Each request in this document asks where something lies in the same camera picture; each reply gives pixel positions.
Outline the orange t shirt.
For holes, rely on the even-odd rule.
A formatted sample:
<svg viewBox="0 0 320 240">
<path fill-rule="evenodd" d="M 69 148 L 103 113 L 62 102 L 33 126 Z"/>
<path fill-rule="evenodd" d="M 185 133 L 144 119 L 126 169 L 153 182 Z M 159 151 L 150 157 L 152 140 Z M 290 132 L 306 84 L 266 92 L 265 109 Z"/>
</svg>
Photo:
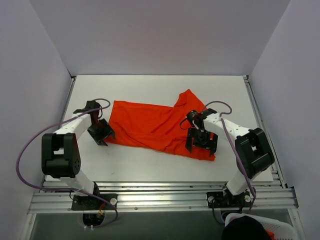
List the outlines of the orange t shirt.
<svg viewBox="0 0 320 240">
<path fill-rule="evenodd" d="M 183 120 L 189 111 L 200 111 L 204 106 L 189 89 L 179 94 L 174 106 L 116 100 L 108 121 L 115 137 L 109 136 L 104 141 L 202 161 L 214 161 L 215 155 L 210 154 L 207 149 L 193 147 L 189 152 L 185 147 L 188 131 L 181 128 L 187 126 Z"/>
</svg>

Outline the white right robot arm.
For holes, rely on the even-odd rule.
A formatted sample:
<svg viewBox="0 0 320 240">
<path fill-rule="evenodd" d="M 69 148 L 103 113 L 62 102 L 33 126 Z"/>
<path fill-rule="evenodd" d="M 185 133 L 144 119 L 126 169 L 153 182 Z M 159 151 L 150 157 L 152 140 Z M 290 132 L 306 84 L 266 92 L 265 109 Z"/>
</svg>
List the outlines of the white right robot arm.
<svg viewBox="0 0 320 240">
<path fill-rule="evenodd" d="M 240 194 L 245 190 L 255 195 L 252 180 L 275 162 L 266 133 L 259 127 L 250 129 L 240 126 L 223 118 L 219 112 L 211 108 L 202 112 L 192 110 L 186 115 L 185 120 L 190 124 L 185 143 L 189 153 L 193 148 L 202 148 L 213 155 L 221 137 L 228 141 L 235 154 L 237 172 L 225 184 L 222 193 L 223 203 L 234 206 L 240 201 Z"/>
</svg>

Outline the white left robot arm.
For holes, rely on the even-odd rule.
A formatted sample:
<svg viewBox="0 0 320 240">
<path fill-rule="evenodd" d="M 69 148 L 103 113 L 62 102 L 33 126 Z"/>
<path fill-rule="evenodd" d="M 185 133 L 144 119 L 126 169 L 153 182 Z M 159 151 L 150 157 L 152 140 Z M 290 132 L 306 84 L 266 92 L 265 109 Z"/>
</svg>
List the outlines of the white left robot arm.
<svg viewBox="0 0 320 240">
<path fill-rule="evenodd" d="M 97 184 L 81 170 L 82 160 L 78 140 L 88 132 L 98 146 L 107 146 L 105 139 L 116 137 L 115 131 L 105 119 L 89 113 L 73 114 L 72 118 L 54 133 L 46 133 L 41 139 L 41 170 L 65 183 L 90 210 L 100 206 L 101 197 Z"/>
</svg>

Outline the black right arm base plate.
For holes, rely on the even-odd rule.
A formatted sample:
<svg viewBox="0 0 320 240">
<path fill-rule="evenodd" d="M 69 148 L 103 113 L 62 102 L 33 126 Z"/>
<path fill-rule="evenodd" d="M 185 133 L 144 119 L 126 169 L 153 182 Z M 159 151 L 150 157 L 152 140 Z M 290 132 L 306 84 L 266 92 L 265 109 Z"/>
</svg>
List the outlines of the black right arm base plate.
<svg viewBox="0 0 320 240">
<path fill-rule="evenodd" d="M 238 195 L 232 195 L 227 188 L 206 193 L 207 205 L 212 209 L 249 208 L 252 203 L 250 193 L 245 190 Z"/>
</svg>

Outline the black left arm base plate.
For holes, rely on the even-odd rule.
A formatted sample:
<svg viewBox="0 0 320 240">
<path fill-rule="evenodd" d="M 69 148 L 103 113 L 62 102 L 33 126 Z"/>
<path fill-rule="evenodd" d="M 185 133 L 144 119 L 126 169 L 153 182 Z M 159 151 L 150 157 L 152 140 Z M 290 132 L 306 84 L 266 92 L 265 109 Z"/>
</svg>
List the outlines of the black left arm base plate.
<svg viewBox="0 0 320 240">
<path fill-rule="evenodd" d="M 116 193 L 102 193 L 100 197 L 108 201 L 113 206 L 117 206 L 118 194 Z M 73 211 L 90 211 L 90 210 L 102 210 L 101 205 L 104 204 L 104 210 L 112 210 L 113 207 L 106 204 L 102 200 L 98 200 L 91 196 L 79 196 L 74 195 L 71 209 Z"/>
</svg>

